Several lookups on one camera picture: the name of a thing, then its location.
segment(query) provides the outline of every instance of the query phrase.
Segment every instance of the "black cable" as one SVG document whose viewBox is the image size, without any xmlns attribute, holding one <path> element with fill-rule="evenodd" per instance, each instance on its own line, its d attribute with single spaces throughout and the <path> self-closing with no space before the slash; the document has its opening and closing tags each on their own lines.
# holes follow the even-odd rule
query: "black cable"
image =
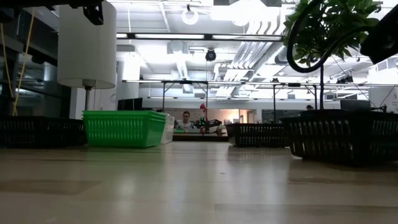
<svg viewBox="0 0 398 224">
<path fill-rule="evenodd" d="M 341 69 L 341 71 L 342 71 L 346 76 L 348 76 L 347 73 L 344 71 L 344 69 L 338 64 L 338 62 L 336 61 L 336 59 L 335 59 L 333 56 L 331 56 L 331 57 L 332 57 L 333 60 L 336 62 L 337 66 Z M 375 108 L 377 108 L 377 106 L 369 99 L 369 97 L 367 97 L 367 96 L 362 92 L 362 90 L 361 90 L 355 83 L 353 83 L 353 84 L 354 84 L 354 86 L 362 93 L 362 95 L 364 95 L 364 96 L 366 97 L 366 99 L 368 99 L 369 102 L 371 102 L 371 104 L 372 104 Z"/>
<path fill-rule="evenodd" d="M 198 113 L 194 113 L 193 115 L 194 115 L 195 117 L 199 118 L 199 119 L 201 118 L 200 114 L 198 114 Z"/>
<path fill-rule="evenodd" d="M 297 34 L 299 33 L 300 30 L 300 25 L 304 21 L 307 15 L 311 13 L 311 11 L 317 7 L 319 4 L 321 4 L 323 0 L 312 0 L 308 6 L 303 10 L 303 13 L 298 16 L 297 20 L 294 22 L 294 25 L 292 27 L 292 30 L 289 33 L 289 43 L 287 45 L 287 61 L 289 65 L 297 72 L 300 73 L 309 73 L 317 70 L 320 68 L 328 59 L 328 57 L 332 54 L 332 52 L 335 50 L 335 48 L 340 45 L 344 40 L 346 40 L 348 37 L 352 36 L 353 34 L 356 34 L 358 32 L 364 32 L 364 31 L 370 31 L 373 27 L 371 26 L 362 26 L 362 27 L 357 27 L 347 33 L 345 33 L 343 36 L 341 36 L 339 39 L 334 41 L 328 50 L 322 55 L 321 59 L 312 67 L 308 68 L 302 68 L 297 63 L 295 62 L 293 58 L 293 47 L 295 40 L 297 38 Z"/>
<path fill-rule="evenodd" d="M 385 97 L 385 99 L 381 102 L 380 107 L 381 107 L 381 105 L 385 102 L 385 100 L 387 99 L 387 97 L 391 94 L 391 92 L 394 90 L 394 88 L 396 87 L 396 85 L 397 85 L 397 84 L 395 84 L 395 85 L 391 88 L 390 92 L 387 94 L 387 96 Z"/>
</svg>

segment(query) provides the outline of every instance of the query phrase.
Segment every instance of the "red object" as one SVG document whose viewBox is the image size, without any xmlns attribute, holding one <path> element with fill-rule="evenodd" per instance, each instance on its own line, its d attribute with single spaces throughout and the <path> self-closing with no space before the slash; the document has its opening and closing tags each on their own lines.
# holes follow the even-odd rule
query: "red object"
<svg viewBox="0 0 398 224">
<path fill-rule="evenodd" d="M 202 110 L 207 110 L 207 107 L 206 107 L 206 105 L 205 105 L 204 103 L 202 103 L 202 104 L 200 105 L 200 109 L 202 109 Z"/>
</svg>

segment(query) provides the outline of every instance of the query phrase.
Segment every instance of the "security camera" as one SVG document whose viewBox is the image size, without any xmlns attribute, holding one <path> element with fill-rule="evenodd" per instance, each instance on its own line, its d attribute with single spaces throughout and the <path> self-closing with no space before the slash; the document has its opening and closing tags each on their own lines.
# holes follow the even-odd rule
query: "security camera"
<svg viewBox="0 0 398 224">
<path fill-rule="evenodd" d="M 214 49 L 208 49 L 205 58 L 208 62 L 216 60 L 216 52 L 214 52 Z"/>
</svg>

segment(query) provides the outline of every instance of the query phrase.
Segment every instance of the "green plastic basket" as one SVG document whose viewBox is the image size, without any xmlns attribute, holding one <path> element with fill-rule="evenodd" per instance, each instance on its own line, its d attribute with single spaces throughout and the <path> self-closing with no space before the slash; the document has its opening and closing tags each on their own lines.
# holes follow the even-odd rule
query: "green plastic basket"
<svg viewBox="0 0 398 224">
<path fill-rule="evenodd" d="M 90 146 L 151 147 L 162 140 L 165 115 L 154 111 L 84 111 Z"/>
</svg>

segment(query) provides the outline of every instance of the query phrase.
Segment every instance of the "basket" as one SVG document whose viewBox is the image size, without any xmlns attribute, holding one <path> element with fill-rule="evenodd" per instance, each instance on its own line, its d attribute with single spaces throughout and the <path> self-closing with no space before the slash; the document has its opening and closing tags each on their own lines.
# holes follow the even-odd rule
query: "basket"
<svg viewBox="0 0 398 224">
<path fill-rule="evenodd" d="M 0 116 L 0 147 L 59 148 L 87 143 L 82 120 Z"/>
<path fill-rule="evenodd" d="M 398 160 L 398 115 L 320 110 L 282 119 L 293 155 L 342 164 Z"/>
<path fill-rule="evenodd" d="M 227 124 L 229 143 L 237 147 L 285 147 L 281 124 Z"/>
<path fill-rule="evenodd" d="M 88 144 L 151 147 L 162 140 L 165 115 L 154 111 L 84 111 Z"/>
</svg>

